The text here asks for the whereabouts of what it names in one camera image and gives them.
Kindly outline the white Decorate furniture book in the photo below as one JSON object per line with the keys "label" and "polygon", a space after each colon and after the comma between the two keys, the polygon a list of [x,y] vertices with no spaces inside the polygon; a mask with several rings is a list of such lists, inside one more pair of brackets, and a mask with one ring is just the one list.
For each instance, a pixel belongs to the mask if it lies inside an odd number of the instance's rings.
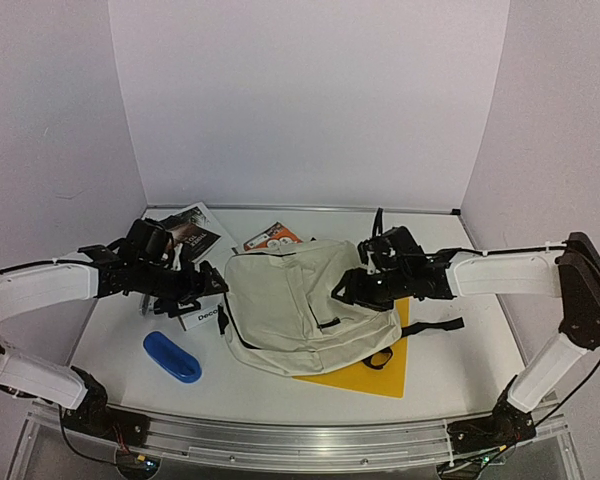
{"label": "white Decorate furniture book", "polygon": [[189,331],[206,323],[217,321],[222,307],[223,305],[218,303],[200,310],[179,315],[179,324],[184,331]]}

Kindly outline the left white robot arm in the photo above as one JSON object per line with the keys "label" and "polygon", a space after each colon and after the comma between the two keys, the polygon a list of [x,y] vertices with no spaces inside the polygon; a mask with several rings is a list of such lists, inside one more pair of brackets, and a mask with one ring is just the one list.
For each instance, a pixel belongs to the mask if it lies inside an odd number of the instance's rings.
{"label": "left white robot arm", "polygon": [[[0,390],[74,411],[90,433],[107,434],[115,420],[106,388],[59,357],[69,350],[68,333],[61,332],[57,347],[41,335],[28,341],[24,333],[41,326],[46,314],[84,313],[88,305],[120,294],[148,296],[157,313],[175,317],[227,290],[209,261],[196,260],[173,231],[143,218],[108,245],[0,268]],[[23,333],[16,330],[18,322]]]}

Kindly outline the white palm leaf book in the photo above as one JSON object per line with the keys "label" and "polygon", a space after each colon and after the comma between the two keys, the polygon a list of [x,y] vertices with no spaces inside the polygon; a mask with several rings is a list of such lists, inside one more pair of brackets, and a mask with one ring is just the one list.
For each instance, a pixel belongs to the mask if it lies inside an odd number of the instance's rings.
{"label": "white palm leaf book", "polygon": [[194,261],[210,259],[237,247],[234,238],[203,202],[171,213],[159,223],[172,234],[176,245],[191,247]]}

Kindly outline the orange comic book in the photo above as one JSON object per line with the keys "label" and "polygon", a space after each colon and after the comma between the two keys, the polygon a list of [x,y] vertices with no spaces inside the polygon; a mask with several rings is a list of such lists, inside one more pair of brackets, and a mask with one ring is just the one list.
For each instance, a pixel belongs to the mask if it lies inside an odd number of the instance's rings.
{"label": "orange comic book", "polygon": [[262,248],[274,248],[281,245],[298,244],[302,239],[280,222],[258,233],[243,244],[245,251]]}

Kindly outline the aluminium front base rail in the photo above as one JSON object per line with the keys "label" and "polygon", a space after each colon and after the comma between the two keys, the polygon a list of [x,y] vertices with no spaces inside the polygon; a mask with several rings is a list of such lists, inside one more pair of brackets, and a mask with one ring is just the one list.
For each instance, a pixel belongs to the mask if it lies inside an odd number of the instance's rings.
{"label": "aluminium front base rail", "polygon": [[94,437],[72,414],[34,402],[9,479],[182,477],[580,479],[565,419],[506,450],[477,450],[458,419],[275,425],[187,418],[115,406],[120,438]]}

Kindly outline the yellow plastic folder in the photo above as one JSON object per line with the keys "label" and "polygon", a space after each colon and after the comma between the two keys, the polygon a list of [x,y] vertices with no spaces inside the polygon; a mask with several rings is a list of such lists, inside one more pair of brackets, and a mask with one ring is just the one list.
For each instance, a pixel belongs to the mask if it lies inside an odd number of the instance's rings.
{"label": "yellow plastic folder", "polygon": [[379,365],[387,363],[380,370],[372,369],[363,362],[357,362],[337,371],[314,376],[296,376],[294,380],[315,385],[401,399],[404,396],[407,370],[408,340],[399,340],[391,346],[393,356],[376,354],[372,361]]}

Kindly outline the black Three Days book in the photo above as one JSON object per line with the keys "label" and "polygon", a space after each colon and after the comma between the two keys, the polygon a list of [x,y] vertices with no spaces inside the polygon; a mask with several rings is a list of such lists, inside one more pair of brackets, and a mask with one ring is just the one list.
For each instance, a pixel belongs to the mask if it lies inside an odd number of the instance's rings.
{"label": "black Three Days book", "polygon": [[159,223],[172,234],[176,245],[189,246],[192,260],[202,258],[221,239],[211,230],[211,220],[199,207],[170,215]]}

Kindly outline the blue glasses case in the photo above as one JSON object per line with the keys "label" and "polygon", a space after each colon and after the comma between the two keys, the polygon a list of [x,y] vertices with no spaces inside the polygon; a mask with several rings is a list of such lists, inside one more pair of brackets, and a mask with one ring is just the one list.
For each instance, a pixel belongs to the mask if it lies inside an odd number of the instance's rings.
{"label": "blue glasses case", "polygon": [[182,383],[193,384],[202,377],[199,361],[162,332],[149,333],[143,348],[158,366]]}

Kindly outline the aluminium table edge rail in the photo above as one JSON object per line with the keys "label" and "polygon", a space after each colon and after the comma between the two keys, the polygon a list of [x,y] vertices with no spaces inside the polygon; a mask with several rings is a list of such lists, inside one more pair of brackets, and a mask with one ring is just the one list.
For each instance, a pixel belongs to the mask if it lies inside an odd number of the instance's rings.
{"label": "aluminium table edge rail", "polygon": [[[374,206],[332,206],[332,205],[300,205],[300,204],[245,204],[245,203],[206,203],[208,209],[221,210],[267,210],[267,211],[310,211],[310,212],[355,212],[374,213]],[[461,216],[460,208],[447,210],[409,209],[398,207],[382,207],[384,213],[414,214],[414,215],[443,215]]]}

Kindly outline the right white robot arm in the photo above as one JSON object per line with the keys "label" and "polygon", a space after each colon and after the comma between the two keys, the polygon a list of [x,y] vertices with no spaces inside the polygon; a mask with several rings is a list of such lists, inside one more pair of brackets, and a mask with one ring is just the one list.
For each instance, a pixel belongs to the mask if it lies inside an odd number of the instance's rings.
{"label": "right white robot arm", "polygon": [[387,310],[403,298],[452,301],[530,297],[554,303],[554,328],[535,356],[505,387],[490,416],[529,415],[584,357],[600,348],[600,255],[583,232],[540,246],[426,251],[408,229],[362,241],[360,263],[331,289],[348,305]]}

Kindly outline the silver metal stapler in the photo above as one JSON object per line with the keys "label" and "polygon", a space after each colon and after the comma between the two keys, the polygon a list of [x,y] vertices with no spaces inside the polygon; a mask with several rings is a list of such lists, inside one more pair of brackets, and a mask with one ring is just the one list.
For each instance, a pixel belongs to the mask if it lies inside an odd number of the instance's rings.
{"label": "silver metal stapler", "polygon": [[140,300],[139,312],[142,317],[152,317],[159,315],[160,312],[156,311],[156,297],[144,294]]}

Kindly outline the beige canvas backpack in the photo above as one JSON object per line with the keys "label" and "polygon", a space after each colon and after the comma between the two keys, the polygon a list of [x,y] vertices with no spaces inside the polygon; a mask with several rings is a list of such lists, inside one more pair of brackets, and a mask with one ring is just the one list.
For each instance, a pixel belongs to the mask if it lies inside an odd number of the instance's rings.
{"label": "beige canvas backpack", "polygon": [[333,298],[344,274],[359,265],[355,246],[335,240],[231,257],[218,310],[230,352],[245,365],[285,377],[327,374],[358,362],[381,370],[400,340],[463,328],[462,318],[404,327],[395,307],[377,311]]}

